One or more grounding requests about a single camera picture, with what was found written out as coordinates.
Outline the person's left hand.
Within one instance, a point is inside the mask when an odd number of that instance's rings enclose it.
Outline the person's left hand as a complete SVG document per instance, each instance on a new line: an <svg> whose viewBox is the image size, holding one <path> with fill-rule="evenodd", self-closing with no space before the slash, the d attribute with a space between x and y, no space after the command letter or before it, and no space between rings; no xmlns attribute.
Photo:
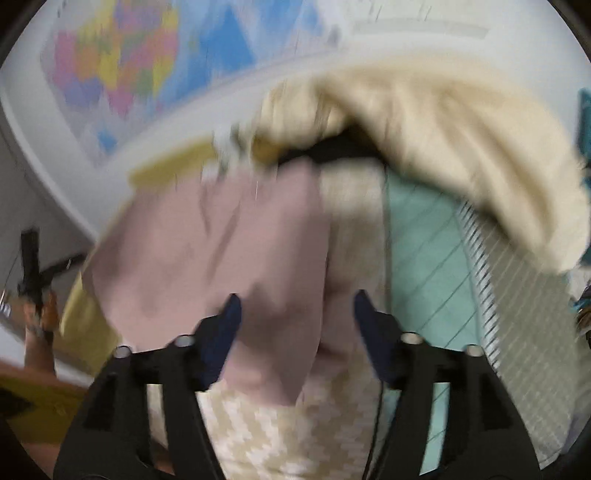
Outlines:
<svg viewBox="0 0 591 480"><path fill-rule="evenodd" d="M23 305L25 321L24 365L35 371L55 377L53 352L54 333L59 328L60 318L57 297L50 290L41 313L32 302Z"/></svg>

